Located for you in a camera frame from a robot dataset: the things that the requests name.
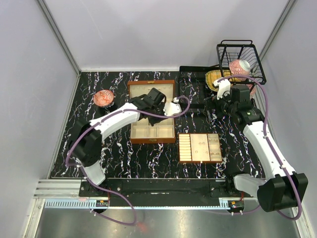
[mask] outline yellow object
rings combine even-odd
[[[230,73],[230,70],[228,69],[225,69],[223,71],[223,74],[224,74],[224,77],[226,76],[230,76],[231,73]],[[215,88],[212,83],[214,81],[216,81],[217,79],[221,78],[221,72],[220,70],[213,70],[213,71],[209,71],[206,73],[206,83],[208,85],[208,87],[212,90],[212,91],[215,91],[215,92],[218,92],[218,88]],[[237,81],[240,81],[238,78],[231,78],[229,79],[230,82],[237,82]]]

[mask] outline wooden organizer tray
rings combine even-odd
[[[179,133],[179,162],[221,163],[218,134]]]
[[[156,81],[129,81],[130,98],[148,94],[152,88],[158,89],[166,96],[166,101],[171,102],[174,98],[174,80]],[[151,126],[148,119],[141,119],[131,124],[131,143],[175,143],[174,119],[165,119]]]

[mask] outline black wire basket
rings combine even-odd
[[[224,77],[224,70],[230,70],[229,64],[234,60],[246,60],[250,64],[250,75],[260,84],[266,83],[265,74],[255,45],[252,40],[223,40],[217,45],[217,54],[221,76]],[[252,84],[250,80],[235,81],[235,84]]]

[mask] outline gray wall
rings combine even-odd
[[[300,0],[269,49],[263,67],[277,143],[309,179],[304,203],[317,229],[317,2]]]
[[[217,63],[223,39],[260,51],[287,0],[45,0],[81,69]]]
[[[17,238],[76,76],[36,1],[0,1],[0,32],[0,236]]]

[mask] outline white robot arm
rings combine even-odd
[[[228,79],[218,79],[213,84],[215,87],[219,87],[217,96],[212,99],[217,116],[233,117],[238,129],[252,144],[266,177],[264,180],[254,178],[249,174],[237,173],[231,176],[231,187],[257,198],[261,207],[267,212],[297,206],[293,188],[284,169],[291,175],[300,200],[303,199],[308,180],[305,174],[297,174],[286,161],[268,127],[266,127],[266,135],[264,134],[264,116],[259,109],[254,108],[250,100],[249,88],[241,84],[230,87]],[[282,161],[282,166],[273,150]]]
[[[153,88],[148,95],[132,98],[121,108],[103,117],[89,122],[77,121],[73,128],[69,148],[87,128],[97,124],[92,132],[80,140],[73,151],[73,155],[83,167],[87,177],[96,185],[101,184],[106,178],[100,166],[102,141],[122,127],[140,119],[148,118],[151,125],[164,120],[143,114],[138,110],[168,117],[181,113],[180,105],[177,104],[178,99],[175,98],[174,102],[176,103],[166,102],[165,95]]]

